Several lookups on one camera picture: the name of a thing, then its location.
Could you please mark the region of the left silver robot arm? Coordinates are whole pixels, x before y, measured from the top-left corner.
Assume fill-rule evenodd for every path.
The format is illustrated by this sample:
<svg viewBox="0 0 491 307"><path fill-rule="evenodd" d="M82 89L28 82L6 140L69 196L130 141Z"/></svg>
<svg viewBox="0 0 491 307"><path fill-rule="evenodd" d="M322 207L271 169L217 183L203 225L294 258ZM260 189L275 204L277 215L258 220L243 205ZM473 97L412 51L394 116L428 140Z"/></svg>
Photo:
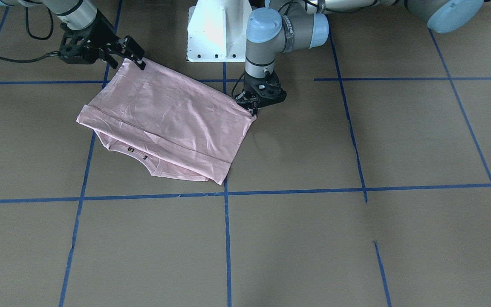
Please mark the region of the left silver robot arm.
<svg viewBox="0 0 491 307"><path fill-rule="evenodd" d="M470 21L481 0L267 0L248 17L243 89L234 101L251 115L281 103L286 92L274 71L280 53L326 43L329 14L353 13L372 6L399 6L437 33L449 33Z"/></svg>

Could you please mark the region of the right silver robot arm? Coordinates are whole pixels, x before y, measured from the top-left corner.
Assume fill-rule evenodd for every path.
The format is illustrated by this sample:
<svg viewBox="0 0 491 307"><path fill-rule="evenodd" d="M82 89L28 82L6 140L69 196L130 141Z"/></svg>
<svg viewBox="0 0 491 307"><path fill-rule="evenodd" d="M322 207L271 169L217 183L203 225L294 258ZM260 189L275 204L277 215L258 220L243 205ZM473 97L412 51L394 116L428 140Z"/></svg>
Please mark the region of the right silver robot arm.
<svg viewBox="0 0 491 307"><path fill-rule="evenodd" d="M32 60L14 60L20 64L57 57L67 64L94 64L101 60L117 68L115 55L129 59L140 70L146 67L144 49L130 36L117 36L115 27L91 0L0 0L0 6L46 6L61 20L64 34L57 51Z"/></svg>

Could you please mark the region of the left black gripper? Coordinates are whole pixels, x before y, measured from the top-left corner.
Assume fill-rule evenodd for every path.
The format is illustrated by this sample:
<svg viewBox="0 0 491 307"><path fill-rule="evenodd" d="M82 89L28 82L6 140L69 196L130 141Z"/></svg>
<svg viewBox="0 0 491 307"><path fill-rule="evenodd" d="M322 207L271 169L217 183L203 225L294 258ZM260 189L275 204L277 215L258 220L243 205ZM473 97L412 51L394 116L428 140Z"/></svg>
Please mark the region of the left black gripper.
<svg viewBox="0 0 491 307"><path fill-rule="evenodd" d="M245 110L257 117L261 107L278 104L285 101L287 93L281 87L281 82L275 71L266 72L264 77L255 78L244 72L243 90L234 96L234 101Z"/></svg>

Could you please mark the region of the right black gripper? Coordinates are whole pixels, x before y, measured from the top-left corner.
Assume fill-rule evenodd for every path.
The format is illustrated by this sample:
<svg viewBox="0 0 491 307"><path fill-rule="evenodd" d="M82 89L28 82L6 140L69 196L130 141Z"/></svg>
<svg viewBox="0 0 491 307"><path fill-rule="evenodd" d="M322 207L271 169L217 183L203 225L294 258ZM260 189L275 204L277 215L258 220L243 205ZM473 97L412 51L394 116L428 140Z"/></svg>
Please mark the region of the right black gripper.
<svg viewBox="0 0 491 307"><path fill-rule="evenodd" d="M58 58L67 64L94 64L101 60L117 65L117 55L132 61L140 70L145 70L144 49L130 36L116 35L115 29L104 15L97 15L85 29L73 30L61 23L64 31Z"/></svg>

